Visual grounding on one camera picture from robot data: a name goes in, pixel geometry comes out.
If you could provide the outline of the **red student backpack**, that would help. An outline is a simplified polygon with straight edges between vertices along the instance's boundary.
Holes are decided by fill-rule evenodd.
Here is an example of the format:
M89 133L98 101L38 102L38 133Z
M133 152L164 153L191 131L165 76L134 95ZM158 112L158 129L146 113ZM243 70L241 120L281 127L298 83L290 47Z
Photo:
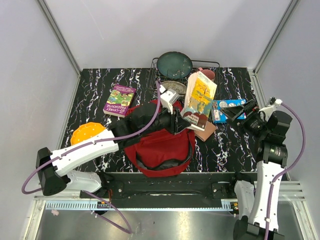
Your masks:
M154 114L157 102L152 100L145 105L130 108L124 119L118 136L126 136L145 127ZM183 172L193 157L196 148L196 136L193 130L184 129L174 134L166 129L157 130L155 120L144 132L137 136L120 140L118 146L133 165L147 177L170 177Z

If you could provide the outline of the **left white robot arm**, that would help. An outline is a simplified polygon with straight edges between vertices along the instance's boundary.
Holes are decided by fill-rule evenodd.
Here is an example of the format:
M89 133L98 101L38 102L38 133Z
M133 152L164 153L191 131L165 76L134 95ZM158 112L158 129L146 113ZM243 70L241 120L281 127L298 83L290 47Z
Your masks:
M137 144L155 132L166 130L174 136L189 126L177 106L168 109L153 102L137 106L124 118L83 142L54 151L47 147L38 150L35 173L40 191L44 196L53 196L70 187L103 198L108 193L108 186L102 178L96 173L74 172L75 168L104 154Z

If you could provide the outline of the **yellow paperback book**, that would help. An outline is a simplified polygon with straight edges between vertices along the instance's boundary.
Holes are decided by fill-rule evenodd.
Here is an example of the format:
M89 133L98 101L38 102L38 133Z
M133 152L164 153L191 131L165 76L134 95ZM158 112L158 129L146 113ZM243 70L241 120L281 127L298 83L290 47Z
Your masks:
M182 118L190 123L191 130L204 131L211 112L218 85L202 70L188 77Z

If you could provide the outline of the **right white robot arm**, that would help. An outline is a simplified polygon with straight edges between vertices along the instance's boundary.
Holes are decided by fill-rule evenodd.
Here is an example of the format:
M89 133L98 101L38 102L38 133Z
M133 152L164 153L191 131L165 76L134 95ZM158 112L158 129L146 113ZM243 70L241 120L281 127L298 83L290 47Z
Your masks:
M227 185L228 195L237 198L239 219L235 222L235 240L283 240L279 233L278 200L288 150L284 144L292 117L277 110L279 99L260 109L253 100L223 107L227 123L256 138L257 182L237 173Z

